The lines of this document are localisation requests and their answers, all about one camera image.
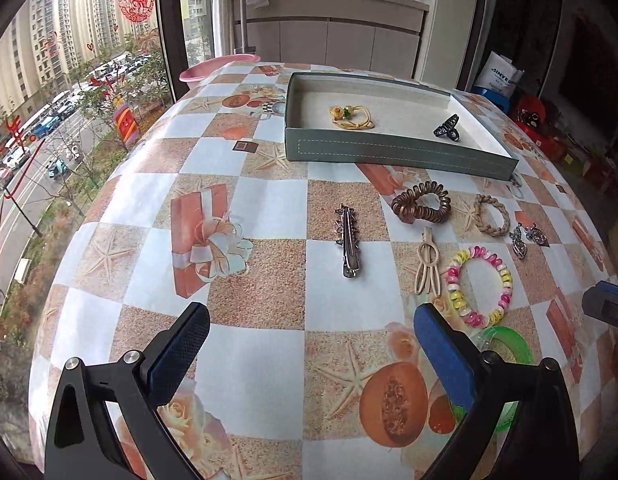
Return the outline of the white shopping bag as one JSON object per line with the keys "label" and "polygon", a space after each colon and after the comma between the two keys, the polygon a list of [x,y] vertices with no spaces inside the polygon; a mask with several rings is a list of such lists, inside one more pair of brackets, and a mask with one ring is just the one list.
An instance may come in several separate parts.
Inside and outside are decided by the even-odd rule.
{"label": "white shopping bag", "polygon": [[474,86],[498,93],[510,99],[525,72],[518,70],[508,58],[490,52],[486,64],[474,82]]}

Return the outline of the silver heart brooch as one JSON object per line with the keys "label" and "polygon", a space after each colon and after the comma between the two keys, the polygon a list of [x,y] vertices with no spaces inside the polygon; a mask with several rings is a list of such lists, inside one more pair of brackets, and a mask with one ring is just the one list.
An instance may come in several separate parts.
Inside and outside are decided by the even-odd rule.
{"label": "silver heart brooch", "polygon": [[541,247],[548,247],[550,243],[548,242],[548,237],[533,223],[531,226],[525,229],[525,235],[527,240],[537,244]]}

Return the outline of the blue plastic stool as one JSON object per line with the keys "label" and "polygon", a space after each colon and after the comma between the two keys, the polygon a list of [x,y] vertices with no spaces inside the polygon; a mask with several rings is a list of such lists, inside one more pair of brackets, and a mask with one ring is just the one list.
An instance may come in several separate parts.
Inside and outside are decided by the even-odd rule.
{"label": "blue plastic stool", "polygon": [[510,111],[510,99],[506,96],[502,96],[502,94],[493,90],[477,86],[472,88],[472,92],[489,100],[492,104],[498,107],[499,110],[502,110],[505,115],[507,115]]}

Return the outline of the white cabinet counter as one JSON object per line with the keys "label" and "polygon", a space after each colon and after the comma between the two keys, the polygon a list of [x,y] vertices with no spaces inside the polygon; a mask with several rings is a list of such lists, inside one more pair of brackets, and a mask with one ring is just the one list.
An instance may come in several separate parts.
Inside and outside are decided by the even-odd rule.
{"label": "white cabinet counter", "polygon": [[247,6],[247,40],[263,62],[408,79],[428,11],[428,4],[414,0],[268,0],[260,8]]}

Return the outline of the green translucent bangle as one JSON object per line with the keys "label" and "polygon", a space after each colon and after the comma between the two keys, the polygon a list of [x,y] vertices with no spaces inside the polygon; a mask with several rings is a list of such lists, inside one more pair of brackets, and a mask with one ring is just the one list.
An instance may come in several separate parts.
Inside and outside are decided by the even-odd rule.
{"label": "green translucent bangle", "polygon": [[[467,336],[463,330],[454,330],[454,333]],[[519,335],[513,328],[495,325],[484,330],[478,330],[477,333],[467,336],[470,342],[477,348],[479,352],[493,351],[498,356],[501,356],[503,361],[514,364],[534,364],[534,357],[527,342],[522,335]],[[468,377],[469,386],[468,392],[472,393],[475,398],[475,377],[471,369],[464,373]],[[457,395],[454,393],[453,399],[450,397],[449,405],[455,421],[460,426],[462,419],[468,414],[469,408],[466,408],[465,401],[460,403],[460,400],[454,400]],[[517,411],[518,402],[507,402],[500,413],[498,423],[495,426],[495,432],[499,434],[512,425],[515,413]]]}

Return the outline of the red plastic child chair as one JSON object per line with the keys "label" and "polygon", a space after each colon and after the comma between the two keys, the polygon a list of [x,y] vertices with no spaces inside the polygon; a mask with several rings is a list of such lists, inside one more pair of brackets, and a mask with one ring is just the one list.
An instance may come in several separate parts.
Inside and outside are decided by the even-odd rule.
{"label": "red plastic child chair", "polygon": [[548,122],[548,115],[537,96],[524,94],[510,111],[510,117],[528,138],[552,162],[558,162],[566,152],[562,133]]}

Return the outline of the green shallow tray box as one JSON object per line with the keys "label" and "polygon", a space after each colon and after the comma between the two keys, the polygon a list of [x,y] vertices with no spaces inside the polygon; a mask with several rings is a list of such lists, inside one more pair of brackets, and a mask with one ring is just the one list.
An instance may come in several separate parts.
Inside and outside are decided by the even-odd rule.
{"label": "green shallow tray box", "polygon": [[[333,123],[330,108],[363,106],[371,129]],[[460,141],[434,130],[458,114]],[[518,164],[495,128],[458,92],[415,82],[347,73],[295,73],[285,106],[285,152],[291,162],[365,162],[507,180]]]}

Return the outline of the black claw hair clip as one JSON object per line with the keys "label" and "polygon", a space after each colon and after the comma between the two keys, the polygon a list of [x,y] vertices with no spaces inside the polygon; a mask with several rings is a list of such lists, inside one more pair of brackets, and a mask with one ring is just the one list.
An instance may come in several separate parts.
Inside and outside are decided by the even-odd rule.
{"label": "black claw hair clip", "polygon": [[447,138],[453,142],[460,141],[460,133],[458,132],[457,125],[459,122],[459,115],[453,114],[447,118],[440,126],[434,130],[434,136],[437,138]]}

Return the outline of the silver barrette hair clip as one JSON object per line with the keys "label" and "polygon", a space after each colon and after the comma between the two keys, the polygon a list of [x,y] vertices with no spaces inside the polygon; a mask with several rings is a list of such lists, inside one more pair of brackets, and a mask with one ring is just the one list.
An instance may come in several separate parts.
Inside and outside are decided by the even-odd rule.
{"label": "silver barrette hair clip", "polygon": [[345,278],[355,278],[361,270],[356,211],[341,204],[335,212],[338,215],[336,244],[343,250],[343,274]]}

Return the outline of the checkered printed tablecloth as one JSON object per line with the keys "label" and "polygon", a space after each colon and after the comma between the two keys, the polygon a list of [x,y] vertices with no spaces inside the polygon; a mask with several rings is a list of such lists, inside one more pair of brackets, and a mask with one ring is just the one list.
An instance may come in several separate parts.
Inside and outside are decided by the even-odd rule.
{"label": "checkered printed tablecloth", "polygon": [[[193,301],[210,333],[167,428],[207,477],[415,479],[455,426],[413,334],[423,223],[394,194],[435,181],[452,212],[433,229],[455,328],[502,313],[533,356],[556,359],[581,452],[618,414],[618,330],[588,318],[584,291],[615,277],[566,180],[480,96],[461,101],[518,159],[499,182],[400,166],[290,162],[289,64],[234,63],[172,105],[104,184],[53,278],[29,377],[32,454],[44,461],[62,368],[143,349]],[[335,210],[356,211],[361,270],[343,274]],[[527,246],[515,257],[510,231]],[[527,240],[535,224],[550,246]]]}

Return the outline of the pink plastic basin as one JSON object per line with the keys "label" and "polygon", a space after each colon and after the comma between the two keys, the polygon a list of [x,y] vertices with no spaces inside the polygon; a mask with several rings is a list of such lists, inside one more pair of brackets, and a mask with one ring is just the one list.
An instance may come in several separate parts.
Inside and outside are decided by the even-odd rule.
{"label": "pink plastic basin", "polygon": [[231,55],[222,55],[218,58],[195,64],[183,72],[179,76],[179,80],[186,84],[190,89],[193,89],[200,81],[204,80],[218,68],[232,62],[258,62],[259,56],[254,53],[239,53]]}

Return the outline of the silver heart pendant charm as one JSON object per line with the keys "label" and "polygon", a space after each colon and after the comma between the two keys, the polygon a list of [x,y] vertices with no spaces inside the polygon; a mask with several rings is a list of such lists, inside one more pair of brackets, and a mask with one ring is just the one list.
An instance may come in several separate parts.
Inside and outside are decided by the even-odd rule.
{"label": "silver heart pendant charm", "polygon": [[522,225],[518,223],[513,231],[510,231],[510,240],[514,255],[519,260],[524,260],[527,256],[527,246],[522,239]]}

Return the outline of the beige hair clip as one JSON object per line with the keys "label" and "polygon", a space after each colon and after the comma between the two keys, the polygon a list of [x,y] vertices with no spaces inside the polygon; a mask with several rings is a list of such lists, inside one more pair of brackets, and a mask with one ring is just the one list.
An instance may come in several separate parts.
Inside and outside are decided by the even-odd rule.
{"label": "beige hair clip", "polygon": [[438,269],[439,249],[433,239],[433,230],[425,228],[416,249],[417,266],[414,278],[416,295],[426,294],[435,298],[441,295],[441,278]]}

